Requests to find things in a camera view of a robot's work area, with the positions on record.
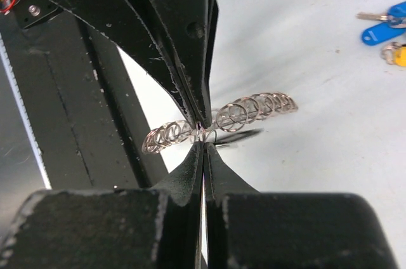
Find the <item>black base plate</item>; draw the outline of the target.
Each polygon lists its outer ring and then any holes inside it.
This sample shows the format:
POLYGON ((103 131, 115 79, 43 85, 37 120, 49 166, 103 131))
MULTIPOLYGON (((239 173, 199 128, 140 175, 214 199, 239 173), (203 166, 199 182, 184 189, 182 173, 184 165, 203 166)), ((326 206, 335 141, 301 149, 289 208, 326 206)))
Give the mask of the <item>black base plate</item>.
POLYGON ((1 0, 1 37, 55 190, 149 188, 167 175, 115 45, 47 0, 1 0))

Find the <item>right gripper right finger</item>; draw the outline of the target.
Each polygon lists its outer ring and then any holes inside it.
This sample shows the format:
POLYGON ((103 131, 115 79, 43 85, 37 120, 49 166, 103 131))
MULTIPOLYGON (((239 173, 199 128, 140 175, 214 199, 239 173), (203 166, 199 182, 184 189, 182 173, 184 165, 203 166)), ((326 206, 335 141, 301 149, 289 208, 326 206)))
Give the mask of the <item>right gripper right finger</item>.
POLYGON ((261 193, 204 147, 209 268, 396 268, 369 203, 346 193, 261 193))

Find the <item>upper blue key tag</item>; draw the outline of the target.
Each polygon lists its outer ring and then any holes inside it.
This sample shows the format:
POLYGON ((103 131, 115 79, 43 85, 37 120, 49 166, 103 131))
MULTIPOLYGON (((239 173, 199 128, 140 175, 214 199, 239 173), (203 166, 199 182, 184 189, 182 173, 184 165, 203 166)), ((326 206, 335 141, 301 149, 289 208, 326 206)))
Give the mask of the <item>upper blue key tag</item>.
POLYGON ((405 12, 406 12, 406 2, 402 2, 392 6, 388 10, 388 15, 391 17, 391 21, 395 24, 401 24, 405 21, 405 12))

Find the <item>black key tag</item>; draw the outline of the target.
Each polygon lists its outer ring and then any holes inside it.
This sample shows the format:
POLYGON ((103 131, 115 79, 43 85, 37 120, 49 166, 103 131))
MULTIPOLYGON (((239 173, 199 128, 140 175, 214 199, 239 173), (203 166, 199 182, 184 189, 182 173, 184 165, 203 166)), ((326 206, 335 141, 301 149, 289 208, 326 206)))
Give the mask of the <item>black key tag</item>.
POLYGON ((249 138, 253 138, 263 132, 263 129, 250 129, 246 131, 237 131, 235 133, 227 134, 218 138, 217 136, 213 140, 215 147, 230 147, 233 143, 237 143, 249 138))

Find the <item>blue key tag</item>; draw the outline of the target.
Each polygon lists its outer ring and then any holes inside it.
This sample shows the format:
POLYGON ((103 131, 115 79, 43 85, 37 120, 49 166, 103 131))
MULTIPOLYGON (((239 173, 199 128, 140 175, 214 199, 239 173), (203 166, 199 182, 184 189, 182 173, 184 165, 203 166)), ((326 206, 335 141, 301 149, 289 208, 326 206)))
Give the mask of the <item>blue key tag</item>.
POLYGON ((368 46, 375 46, 405 33, 405 28, 393 28, 387 23, 379 23, 365 29, 361 34, 361 41, 368 46))
POLYGON ((388 10, 388 15, 391 17, 391 21, 395 24, 401 24, 405 21, 405 12, 406 12, 406 2, 402 2, 392 6, 388 10))

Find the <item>yellow key tag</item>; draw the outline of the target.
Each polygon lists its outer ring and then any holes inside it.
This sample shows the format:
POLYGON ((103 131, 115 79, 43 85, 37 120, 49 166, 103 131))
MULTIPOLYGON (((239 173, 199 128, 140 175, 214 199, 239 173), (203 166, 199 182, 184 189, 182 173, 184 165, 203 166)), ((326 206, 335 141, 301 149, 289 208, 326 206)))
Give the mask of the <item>yellow key tag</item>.
POLYGON ((393 51, 393 64, 406 67, 406 46, 400 46, 393 51))

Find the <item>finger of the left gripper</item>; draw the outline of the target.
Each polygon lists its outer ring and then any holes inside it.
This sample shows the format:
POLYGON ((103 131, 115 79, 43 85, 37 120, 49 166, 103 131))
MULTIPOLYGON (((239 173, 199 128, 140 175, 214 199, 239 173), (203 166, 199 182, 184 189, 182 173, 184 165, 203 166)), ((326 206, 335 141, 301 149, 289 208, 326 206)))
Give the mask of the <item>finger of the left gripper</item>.
POLYGON ((181 86, 171 46, 145 0, 49 0, 70 12, 140 65, 173 99, 191 126, 192 104, 181 86))

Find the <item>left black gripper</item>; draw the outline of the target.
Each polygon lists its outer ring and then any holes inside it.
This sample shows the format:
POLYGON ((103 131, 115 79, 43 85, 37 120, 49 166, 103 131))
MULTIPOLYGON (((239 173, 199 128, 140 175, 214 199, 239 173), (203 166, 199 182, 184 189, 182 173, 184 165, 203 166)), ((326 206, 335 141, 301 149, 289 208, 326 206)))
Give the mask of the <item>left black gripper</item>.
POLYGON ((162 30, 162 45, 174 66, 178 91, 191 125, 212 123, 211 58, 218 16, 216 0, 148 0, 162 30))

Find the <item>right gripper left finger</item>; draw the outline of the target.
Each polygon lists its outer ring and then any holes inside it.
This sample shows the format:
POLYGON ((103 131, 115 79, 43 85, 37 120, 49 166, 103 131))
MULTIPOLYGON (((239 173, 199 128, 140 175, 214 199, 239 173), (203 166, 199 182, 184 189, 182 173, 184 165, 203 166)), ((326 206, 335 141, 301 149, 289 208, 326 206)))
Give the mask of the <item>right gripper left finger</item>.
POLYGON ((2 268, 200 268, 203 144, 148 189, 41 190, 1 244, 2 268))

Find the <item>lower blue key tag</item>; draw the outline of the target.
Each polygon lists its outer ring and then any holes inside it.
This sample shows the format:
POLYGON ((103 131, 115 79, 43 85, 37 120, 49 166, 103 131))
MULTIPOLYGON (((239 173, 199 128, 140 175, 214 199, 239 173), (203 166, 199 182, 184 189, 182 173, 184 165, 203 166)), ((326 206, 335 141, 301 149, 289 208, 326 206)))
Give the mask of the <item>lower blue key tag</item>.
POLYGON ((361 34, 361 41, 368 46, 375 46, 405 33, 405 28, 393 28, 387 23, 379 23, 365 29, 361 34))

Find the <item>metal disc with keyrings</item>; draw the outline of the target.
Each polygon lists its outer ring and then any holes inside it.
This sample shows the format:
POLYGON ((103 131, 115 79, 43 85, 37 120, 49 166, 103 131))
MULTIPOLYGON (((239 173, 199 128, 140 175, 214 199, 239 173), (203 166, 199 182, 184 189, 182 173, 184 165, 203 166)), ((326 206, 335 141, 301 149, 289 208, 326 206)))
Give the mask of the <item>metal disc with keyrings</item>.
POLYGON ((217 131, 235 134, 244 126, 256 121, 264 121, 297 110, 297 103, 285 93, 264 92, 243 96, 212 110, 212 123, 208 128, 201 125, 193 128, 186 120, 176 120, 151 130, 142 143, 141 151, 144 154, 158 154, 186 140, 206 141, 211 133, 217 131))

